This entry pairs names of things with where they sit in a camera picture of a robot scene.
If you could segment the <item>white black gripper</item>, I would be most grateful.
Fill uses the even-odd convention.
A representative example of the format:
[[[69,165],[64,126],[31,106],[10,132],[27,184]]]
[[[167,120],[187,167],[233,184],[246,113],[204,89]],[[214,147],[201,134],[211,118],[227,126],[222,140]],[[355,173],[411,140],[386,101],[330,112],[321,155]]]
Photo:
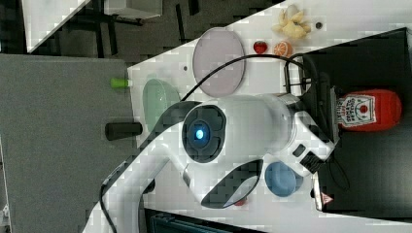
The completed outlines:
[[[337,97],[329,75],[322,72],[297,99],[292,104],[295,132],[286,164],[307,177],[329,161],[339,141]]]

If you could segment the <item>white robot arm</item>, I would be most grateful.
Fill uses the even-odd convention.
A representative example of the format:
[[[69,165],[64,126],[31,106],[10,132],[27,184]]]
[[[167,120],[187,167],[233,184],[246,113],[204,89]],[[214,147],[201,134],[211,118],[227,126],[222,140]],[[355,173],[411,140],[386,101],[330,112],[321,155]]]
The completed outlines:
[[[306,177],[334,147],[290,93],[178,102],[101,184],[82,233],[139,233],[140,200],[166,163],[175,166],[201,206],[223,209],[253,191],[265,156]]]

